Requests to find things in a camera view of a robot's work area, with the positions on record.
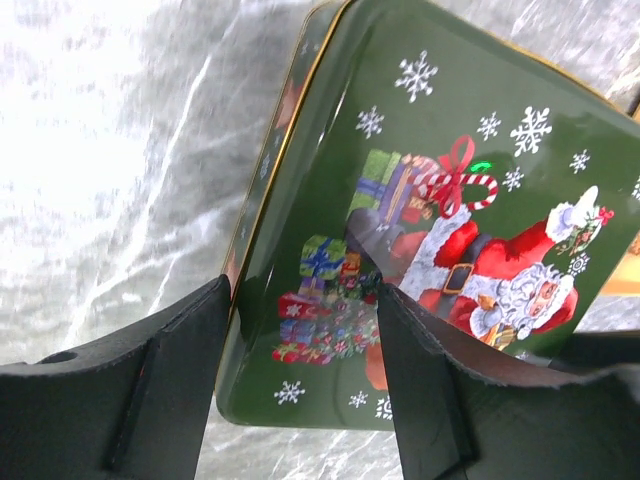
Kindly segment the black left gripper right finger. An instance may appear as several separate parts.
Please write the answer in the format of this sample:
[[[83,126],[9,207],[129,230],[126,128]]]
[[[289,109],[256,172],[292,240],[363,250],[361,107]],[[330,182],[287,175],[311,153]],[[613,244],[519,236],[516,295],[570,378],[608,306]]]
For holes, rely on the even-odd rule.
[[[638,477],[637,332],[574,334],[526,362],[389,284],[378,322],[405,478]]]

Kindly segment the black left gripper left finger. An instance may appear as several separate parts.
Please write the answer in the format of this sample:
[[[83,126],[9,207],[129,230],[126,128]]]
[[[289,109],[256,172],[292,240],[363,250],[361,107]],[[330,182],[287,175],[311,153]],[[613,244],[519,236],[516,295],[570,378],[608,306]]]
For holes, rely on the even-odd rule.
[[[227,332],[218,277],[95,341],[1,369],[5,479],[191,479]]]

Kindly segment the green cookie tin box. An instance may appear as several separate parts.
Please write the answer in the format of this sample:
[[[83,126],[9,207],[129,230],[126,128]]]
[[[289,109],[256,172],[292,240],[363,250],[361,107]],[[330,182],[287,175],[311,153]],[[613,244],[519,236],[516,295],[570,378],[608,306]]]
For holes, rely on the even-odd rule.
[[[326,44],[331,39],[347,6],[346,1],[325,1],[314,7],[305,19],[296,54],[291,62],[227,252],[224,273],[231,283],[231,330],[223,349],[216,381],[215,396],[218,404],[230,402],[233,398],[232,390],[239,378],[242,356],[246,350],[242,334],[251,333],[260,324],[258,320],[240,319],[237,313],[238,285],[244,280],[246,275],[244,268],[249,265],[251,255],[264,251],[263,248],[257,248],[255,243],[266,213],[270,190],[293,138],[296,118],[306,90],[326,49]]]

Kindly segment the gold cookie tray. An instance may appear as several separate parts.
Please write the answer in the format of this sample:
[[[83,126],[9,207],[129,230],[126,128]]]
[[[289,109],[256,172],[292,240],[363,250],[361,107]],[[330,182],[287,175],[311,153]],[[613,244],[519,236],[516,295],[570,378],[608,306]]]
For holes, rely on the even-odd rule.
[[[640,247],[639,235],[636,235],[628,247],[623,259],[610,278],[602,287],[600,294],[604,296],[631,296],[640,294]]]

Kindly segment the gold tin lid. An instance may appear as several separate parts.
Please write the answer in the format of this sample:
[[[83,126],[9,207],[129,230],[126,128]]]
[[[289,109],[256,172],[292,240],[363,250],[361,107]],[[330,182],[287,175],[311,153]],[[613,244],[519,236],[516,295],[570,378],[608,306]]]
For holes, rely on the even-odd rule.
[[[428,1],[346,2],[238,285],[235,424],[390,429],[383,282],[553,355],[638,235],[630,117]]]

